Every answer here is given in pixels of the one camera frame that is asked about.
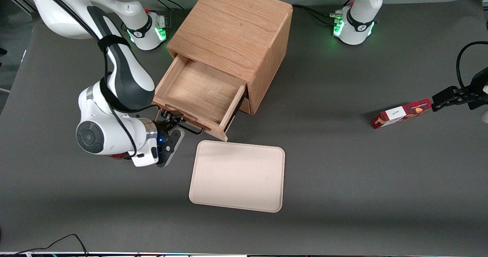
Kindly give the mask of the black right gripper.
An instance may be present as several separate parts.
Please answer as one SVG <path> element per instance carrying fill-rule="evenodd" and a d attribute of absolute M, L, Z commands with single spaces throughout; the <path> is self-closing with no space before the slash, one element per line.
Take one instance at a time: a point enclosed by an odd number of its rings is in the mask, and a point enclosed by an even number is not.
<path fill-rule="evenodd" d="M 156 124 L 158 156 L 156 165 L 159 168 L 169 165 L 174 153 L 176 153 L 180 143 L 180 130 L 176 127 L 182 127 L 181 122 L 185 121 L 183 114 L 179 112 L 171 113 L 167 110 L 161 111 L 161 119 L 164 123 Z"/>

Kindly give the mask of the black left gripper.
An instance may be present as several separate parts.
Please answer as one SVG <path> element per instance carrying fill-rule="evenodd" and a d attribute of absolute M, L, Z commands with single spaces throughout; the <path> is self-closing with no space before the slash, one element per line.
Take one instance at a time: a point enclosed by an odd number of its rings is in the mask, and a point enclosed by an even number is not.
<path fill-rule="evenodd" d="M 432 97 L 432 111 L 437 112 L 449 106 L 467 102 L 470 110 L 488 104 L 488 94 L 484 91 L 488 84 L 488 68 L 473 76 L 465 92 L 456 86 L 448 87 Z"/>

